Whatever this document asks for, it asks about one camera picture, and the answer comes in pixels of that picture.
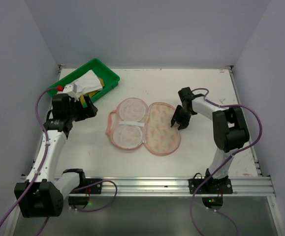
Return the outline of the yellow bra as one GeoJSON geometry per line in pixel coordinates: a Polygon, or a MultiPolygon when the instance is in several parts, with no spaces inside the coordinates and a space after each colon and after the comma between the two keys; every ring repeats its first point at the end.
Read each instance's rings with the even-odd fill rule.
{"type": "Polygon", "coordinates": [[[99,91],[101,91],[105,87],[105,83],[102,78],[98,78],[100,85],[96,83],[96,85],[87,86],[82,89],[80,101],[85,103],[84,96],[87,95],[89,98],[92,98],[96,95],[99,91]]]}

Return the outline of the white bra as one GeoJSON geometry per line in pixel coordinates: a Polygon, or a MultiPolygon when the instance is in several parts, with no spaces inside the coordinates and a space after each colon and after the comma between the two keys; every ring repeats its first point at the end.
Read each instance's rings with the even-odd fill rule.
{"type": "Polygon", "coordinates": [[[86,72],[73,83],[76,85],[78,96],[103,89],[103,85],[99,77],[92,70],[86,72]]]}

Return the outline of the carrot print laundry bag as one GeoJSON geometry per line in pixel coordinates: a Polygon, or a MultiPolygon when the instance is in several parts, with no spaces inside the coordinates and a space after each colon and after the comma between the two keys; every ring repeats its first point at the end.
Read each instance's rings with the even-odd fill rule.
{"type": "Polygon", "coordinates": [[[110,112],[106,135],[120,149],[135,150],[144,145],[154,155],[170,155],[181,143],[178,128],[171,127],[174,112],[167,103],[147,105],[139,98],[127,98],[110,112]]]}

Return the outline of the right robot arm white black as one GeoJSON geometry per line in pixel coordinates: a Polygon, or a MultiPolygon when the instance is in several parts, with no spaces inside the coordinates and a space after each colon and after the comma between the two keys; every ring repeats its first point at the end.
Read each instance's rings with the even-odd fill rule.
{"type": "Polygon", "coordinates": [[[233,193],[228,177],[232,163],[231,154],[241,149],[250,140],[250,134],[238,106],[213,105],[206,96],[194,94],[189,88],[178,91],[181,104],[177,106],[171,119],[171,126],[182,130],[188,127],[191,116],[201,114],[212,121],[213,138],[217,150],[212,164],[207,168],[204,178],[193,177],[189,180],[190,192],[199,194],[233,193]]]}

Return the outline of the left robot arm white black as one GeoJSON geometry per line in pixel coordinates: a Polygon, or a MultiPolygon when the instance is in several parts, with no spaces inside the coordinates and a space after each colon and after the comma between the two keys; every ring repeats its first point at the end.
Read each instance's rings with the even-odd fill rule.
{"type": "Polygon", "coordinates": [[[59,216],[70,192],[85,186],[82,169],[66,169],[59,179],[55,179],[55,170],[73,123],[96,114],[97,108],[88,95],[84,95],[84,101],[67,93],[52,97],[52,110],[42,124],[44,133],[38,156],[26,180],[14,188],[24,218],[59,216]]]}

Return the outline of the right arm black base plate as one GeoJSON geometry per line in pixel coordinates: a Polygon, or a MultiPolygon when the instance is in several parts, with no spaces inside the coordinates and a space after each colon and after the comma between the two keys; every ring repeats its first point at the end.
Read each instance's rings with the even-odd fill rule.
{"type": "MultiPolygon", "coordinates": [[[[196,173],[193,178],[188,179],[190,194],[193,194],[196,188],[201,185],[208,176],[209,173],[207,171],[205,177],[203,177],[201,173],[196,173]]],[[[222,207],[223,196],[232,193],[232,184],[228,177],[221,179],[214,179],[212,177],[197,191],[197,194],[213,195],[212,197],[202,197],[201,199],[206,207],[215,210],[222,207]]]]}

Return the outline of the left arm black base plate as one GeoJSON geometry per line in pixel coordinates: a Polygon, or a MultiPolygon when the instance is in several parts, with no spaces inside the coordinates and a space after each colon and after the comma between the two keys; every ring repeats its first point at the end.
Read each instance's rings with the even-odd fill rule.
{"type": "Polygon", "coordinates": [[[72,196],[68,197],[69,206],[85,208],[87,205],[89,205],[91,195],[101,194],[102,183],[99,183],[100,181],[102,181],[101,178],[86,178],[80,186],[76,187],[76,189],[83,189],[72,190],[72,196]]]}

